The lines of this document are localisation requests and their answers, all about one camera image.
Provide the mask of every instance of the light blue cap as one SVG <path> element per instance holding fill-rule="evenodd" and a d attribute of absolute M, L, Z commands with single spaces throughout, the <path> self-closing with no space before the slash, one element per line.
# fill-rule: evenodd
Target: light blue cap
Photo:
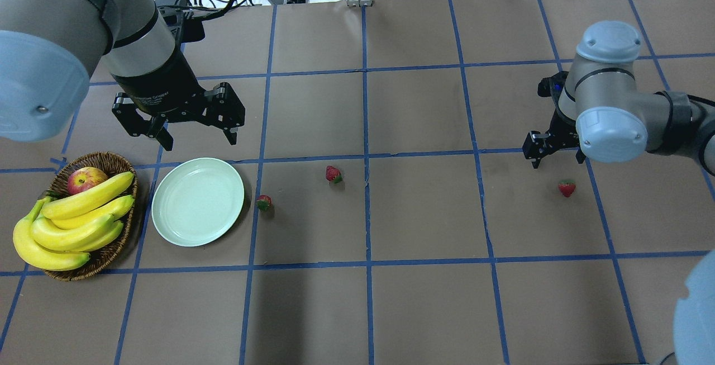
<path fill-rule="evenodd" d="M 614 107 L 595 107 L 576 119 L 580 148 L 600 162 L 625 162 L 646 150 L 648 130 L 632 113 Z"/>
<path fill-rule="evenodd" d="M 641 51 L 641 35 L 623 21 L 599 21 L 588 27 L 576 47 L 580 56 L 600 63 L 633 62 Z"/>
<path fill-rule="evenodd" d="M 715 252 L 700 260 L 685 284 L 690 296 L 678 300 L 673 322 L 678 364 L 715 363 Z"/>
<path fill-rule="evenodd" d="M 57 135 L 88 89 L 87 70 L 67 49 L 0 31 L 0 138 L 39 141 Z"/>

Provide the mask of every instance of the yellow object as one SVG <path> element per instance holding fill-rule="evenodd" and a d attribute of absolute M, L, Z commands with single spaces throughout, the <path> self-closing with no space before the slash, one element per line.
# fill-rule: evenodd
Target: yellow object
<path fill-rule="evenodd" d="M 44 205 L 40 212 L 51 220 L 66 220 L 94 210 L 127 189 L 134 179 L 132 172 L 122 172 L 92 189 Z"/>
<path fill-rule="evenodd" d="M 62 230 L 41 215 L 34 220 L 31 235 L 35 242 L 51 250 L 74 250 L 94 243 L 112 229 L 115 218 L 105 214 L 73 230 Z"/>
<path fill-rule="evenodd" d="M 122 233 L 122 228 L 124 227 L 125 225 L 122 221 L 114 221 L 112 223 L 112 229 L 109 230 L 109 232 L 104 234 L 98 240 L 95 240 L 94 243 L 89 243 L 87 245 L 80 246 L 79 248 L 77 248 L 77 250 L 82 252 L 92 252 L 99 248 L 102 248 L 108 245 L 113 240 L 117 239 L 117 237 Z"/>
<path fill-rule="evenodd" d="M 28 215 L 17 222 L 12 233 L 15 250 L 22 260 L 36 268 L 52 271 L 67 271 L 79 268 L 89 261 L 89 253 L 53 252 L 43 248 L 32 239 L 30 234 L 32 223 L 37 218 L 43 205 L 50 200 L 51 198 L 49 197 L 38 200 Z"/>
<path fill-rule="evenodd" d="M 78 215 L 77 217 L 67 218 L 66 220 L 57 219 L 52 220 L 52 222 L 54 225 L 62 228 L 63 230 L 71 230 L 72 228 L 82 227 L 82 225 L 87 224 L 88 222 L 105 214 L 111 214 L 114 216 L 115 220 L 117 220 L 117 218 L 122 218 L 125 214 L 130 212 L 133 204 L 134 198 L 132 195 L 126 195 L 117 197 L 102 207 L 96 208 L 82 215 Z"/>

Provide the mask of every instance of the wicker basket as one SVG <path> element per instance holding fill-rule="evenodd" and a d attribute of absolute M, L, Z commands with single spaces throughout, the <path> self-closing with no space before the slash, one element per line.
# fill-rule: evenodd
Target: wicker basket
<path fill-rule="evenodd" d="M 90 153 L 70 162 L 62 169 L 62 171 L 59 172 L 59 174 L 57 174 L 47 192 L 52 195 L 58 195 L 59 197 L 69 196 L 67 192 L 67 179 L 72 172 L 82 167 L 99 168 L 110 177 L 121 172 L 131 171 L 134 174 L 135 179 L 132 182 L 132 185 L 128 187 L 127 190 L 122 192 L 120 196 L 131 194 L 136 199 L 136 191 L 139 183 L 136 179 L 136 171 L 134 167 L 129 161 L 127 161 L 127 159 L 125 159 L 125 157 L 116 153 L 110 153 L 110 151 L 106 151 L 105 153 Z M 122 218 L 122 221 L 125 222 L 125 228 L 123 228 L 122 233 L 117 237 L 117 239 L 109 243 L 109 245 L 91 252 L 89 261 L 84 266 L 69 271 L 45 270 L 45 274 L 55 280 L 76 281 L 94 276 L 107 268 L 107 266 L 109 266 L 109 264 L 120 255 L 120 252 L 122 252 L 123 248 L 125 248 L 130 240 L 132 230 L 135 229 L 135 209 L 136 201 L 135 204 L 132 205 L 130 212 Z"/>

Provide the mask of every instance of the round plate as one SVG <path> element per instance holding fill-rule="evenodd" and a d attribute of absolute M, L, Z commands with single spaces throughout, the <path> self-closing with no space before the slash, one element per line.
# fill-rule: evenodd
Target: round plate
<path fill-rule="evenodd" d="M 215 158 L 192 159 L 161 180 L 151 220 L 174 245 L 205 245 L 233 225 L 243 200 L 243 181 L 234 167 Z"/>

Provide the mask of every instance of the brown woven basket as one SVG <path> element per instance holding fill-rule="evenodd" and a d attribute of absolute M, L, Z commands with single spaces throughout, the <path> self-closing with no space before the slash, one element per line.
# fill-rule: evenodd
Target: brown woven basket
<path fill-rule="evenodd" d="M 99 168 L 110 177 L 122 172 L 131 171 L 134 174 L 135 179 L 132 182 L 132 185 L 128 187 L 127 190 L 123 191 L 120 196 L 131 194 L 135 198 L 135 204 L 132 205 L 130 212 L 128 212 L 121 219 L 125 223 L 125 228 L 123 228 L 122 233 L 117 237 L 117 239 L 109 243 L 109 245 L 91 252 L 89 261 L 84 266 L 69 271 L 44 271 L 47 276 L 50 276 L 55 280 L 84 280 L 85 278 L 94 276 L 104 270 L 114 259 L 117 258 L 117 256 L 120 255 L 120 252 L 122 252 L 123 248 L 125 248 L 125 245 L 127 245 L 127 242 L 130 240 L 132 230 L 135 229 L 133 225 L 135 222 L 136 191 L 139 187 L 139 183 L 136 179 L 136 171 L 132 164 L 127 161 L 125 157 L 122 157 L 119 154 L 105 151 L 105 153 L 90 153 L 75 159 L 75 161 L 67 164 L 67 166 L 65 166 L 62 171 L 57 174 L 54 181 L 52 181 L 48 192 L 51 192 L 53 195 L 58 195 L 58 197 L 69 196 L 69 193 L 67 192 L 67 179 L 69 179 L 72 172 L 82 167 Z"/>

